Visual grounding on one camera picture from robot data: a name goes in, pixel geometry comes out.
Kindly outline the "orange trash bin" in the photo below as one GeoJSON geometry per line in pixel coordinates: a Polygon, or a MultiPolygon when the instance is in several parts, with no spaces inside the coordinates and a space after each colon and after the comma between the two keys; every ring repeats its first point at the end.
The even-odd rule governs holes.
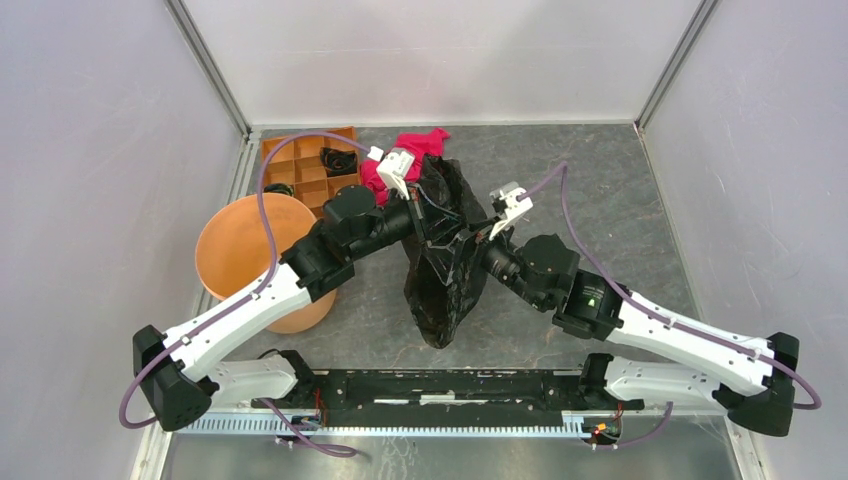
{"type": "MultiPolygon", "coordinates": [[[[316,216],[299,200],[264,193],[263,205],[278,252],[305,236],[316,216]]],[[[218,300],[236,294],[270,266],[270,247],[256,195],[219,210],[205,225],[195,249],[195,268],[205,290],[218,300]]]]}

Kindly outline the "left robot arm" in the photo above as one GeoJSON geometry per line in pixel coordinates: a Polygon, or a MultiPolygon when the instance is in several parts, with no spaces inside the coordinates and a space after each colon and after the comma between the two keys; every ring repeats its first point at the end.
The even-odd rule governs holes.
{"type": "Polygon", "coordinates": [[[458,212],[415,186],[383,207],[368,188],[345,187],[324,204],[323,213],[289,249],[273,250],[269,269],[234,296],[166,332],[147,325],[133,335],[135,378],[119,407],[124,427],[135,426],[127,407],[137,390],[163,430],[192,424],[225,393],[213,370],[236,347],[352,279],[355,261],[411,235],[427,241],[463,224],[458,212]]]}

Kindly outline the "black trash bag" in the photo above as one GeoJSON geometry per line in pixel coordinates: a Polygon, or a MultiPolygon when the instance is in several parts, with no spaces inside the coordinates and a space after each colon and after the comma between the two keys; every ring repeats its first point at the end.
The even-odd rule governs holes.
{"type": "MultiPolygon", "coordinates": [[[[411,185],[421,185],[432,200],[459,213],[464,228],[487,219],[457,160],[425,156],[421,177],[411,185]]],[[[424,341],[443,349],[478,303],[487,273],[480,267],[459,267],[451,273],[451,249],[419,249],[415,239],[413,234],[402,241],[409,260],[404,296],[424,341]]]]}

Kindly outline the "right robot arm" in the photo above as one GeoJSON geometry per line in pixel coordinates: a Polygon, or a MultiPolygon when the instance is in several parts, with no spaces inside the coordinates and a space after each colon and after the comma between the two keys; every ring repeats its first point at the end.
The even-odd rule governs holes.
{"type": "Polygon", "coordinates": [[[797,405],[793,374],[799,340],[722,330],[664,308],[601,274],[580,268],[579,254],[556,234],[517,247],[506,230],[463,232],[451,260],[469,260],[540,312],[564,333],[664,357],[638,363],[596,356],[577,382],[580,400],[602,408],[620,401],[704,405],[735,424],[788,435],[797,405]]]}

